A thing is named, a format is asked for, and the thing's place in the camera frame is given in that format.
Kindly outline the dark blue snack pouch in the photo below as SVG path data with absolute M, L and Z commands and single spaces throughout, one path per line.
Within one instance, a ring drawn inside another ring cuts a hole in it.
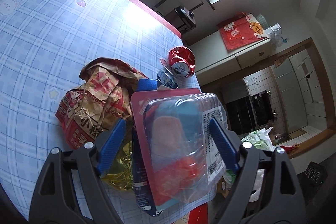
M 133 176 L 132 189 L 138 207 L 151 217 L 158 217 L 161 211 L 157 210 L 153 195 L 147 179 L 145 165 L 143 163 L 141 148 L 133 115 L 133 127 L 131 130 L 131 171 Z

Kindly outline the blue plaid tablecloth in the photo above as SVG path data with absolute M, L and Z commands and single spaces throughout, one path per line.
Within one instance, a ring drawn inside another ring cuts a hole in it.
M 1 186 L 27 219 L 49 151 L 68 149 L 56 110 L 98 57 L 155 78 L 182 44 L 173 26 L 138 0 L 1 0 Z

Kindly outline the white refrigerator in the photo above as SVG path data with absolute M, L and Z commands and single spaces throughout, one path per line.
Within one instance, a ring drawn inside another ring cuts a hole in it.
M 250 67 L 272 53 L 269 39 L 228 51 L 218 32 L 200 40 L 190 48 L 195 55 L 195 74 L 200 85 Z

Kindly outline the crushed red soda can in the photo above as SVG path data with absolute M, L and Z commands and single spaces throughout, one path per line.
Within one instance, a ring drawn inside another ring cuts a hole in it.
M 174 76 L 191 77 L 195 72 L 195 55 L 186 46 L 178 46 L 169 51 L 169 69 Z

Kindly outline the brown paper food bag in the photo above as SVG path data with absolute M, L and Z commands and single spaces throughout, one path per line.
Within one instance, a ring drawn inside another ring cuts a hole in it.
M 138 81 L 147 78 L 126 62 L 107 57 L 88 63 L 79 77 L 84 84 L 66 92 L 56 112 L 72 149 L 94 142 L 101 132 L 114 128 L 117 120 L 131 119 L 130 97 Z

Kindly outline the gold foil wrapper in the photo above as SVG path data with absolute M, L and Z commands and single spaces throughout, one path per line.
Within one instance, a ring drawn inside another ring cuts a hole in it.
M 101 179 L 117 190 L 132 190 L 131 141 L 124 141 L 107 174 Z

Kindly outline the clear plastic blister package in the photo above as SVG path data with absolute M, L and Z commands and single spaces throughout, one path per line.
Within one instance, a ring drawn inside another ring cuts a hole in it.
M 214 190 L 226 170 L 209 130 L 212 118 L 227 125 L 217 95 L 197 88 L 139 91 L 130 102 L 154 203 L 192 203 Z

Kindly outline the black electric pressure cooker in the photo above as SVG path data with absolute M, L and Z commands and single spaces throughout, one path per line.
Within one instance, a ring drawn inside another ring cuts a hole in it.
M 178 29 L 193 30 L 194 28 L 196 28 L 195 15 L 193 11 L 188 10 L 186 7 L 183 6 L 179 6 L 174 10 L 181 22 L 178 25 Z

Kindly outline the red fabric fridge cover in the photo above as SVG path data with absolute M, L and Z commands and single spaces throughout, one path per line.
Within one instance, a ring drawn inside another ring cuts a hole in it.
M 233 51 L 267 38 L 261 23 L 251 13 L 240 12 L 217 25 L 224 46 Z

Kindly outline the black kitchen stove unit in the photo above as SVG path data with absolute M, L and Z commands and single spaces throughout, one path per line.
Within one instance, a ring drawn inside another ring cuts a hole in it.
M 222 97 L 229 128 L 237 135 L 247 135 L 277 120 L 277 113 L 271 106 L 270 91 L 251 95 L 243 79 L 224 86 Z

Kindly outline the white green plastic bag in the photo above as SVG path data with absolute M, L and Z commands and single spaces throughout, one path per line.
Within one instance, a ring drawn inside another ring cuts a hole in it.
M 254 132 L 249 133 L 246 137 L 244 137 L 242 142 L 249 142 L 254 145 L 257 149 L 264 151 L 274 151 L 276 147 L 273 145 L 270 139 L 270 132 L 273 128 L 270 127 L 268 129 L 263 128 L 261 130 L 256 130 Z

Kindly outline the clear containers on fridge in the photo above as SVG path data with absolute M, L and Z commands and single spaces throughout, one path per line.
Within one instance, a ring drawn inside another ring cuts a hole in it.
M 281 47 L 288 42 L 288 39 L 282 36 L 282 27 L 279 23 L 270 26 L 261 14 L 257 15 L 256 19 L 263 29 L 262 37 L 268 38 L 274 48 Z

